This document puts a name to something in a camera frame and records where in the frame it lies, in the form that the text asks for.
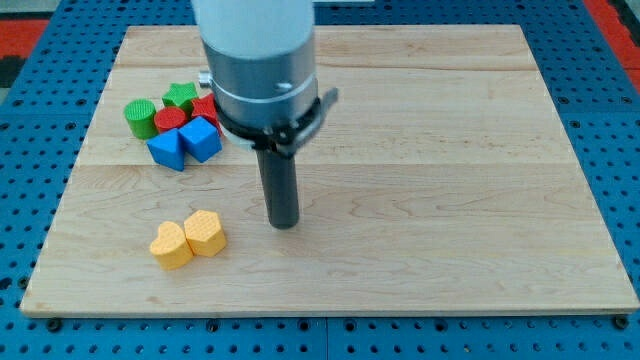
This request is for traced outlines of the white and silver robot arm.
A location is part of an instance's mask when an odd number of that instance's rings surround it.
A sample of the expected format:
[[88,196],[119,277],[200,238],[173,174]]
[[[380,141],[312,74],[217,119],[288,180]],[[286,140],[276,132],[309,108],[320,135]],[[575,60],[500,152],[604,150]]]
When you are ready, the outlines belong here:
[[253,128],[281,126],[318,96],[311,0],[193,0],[218,107]]

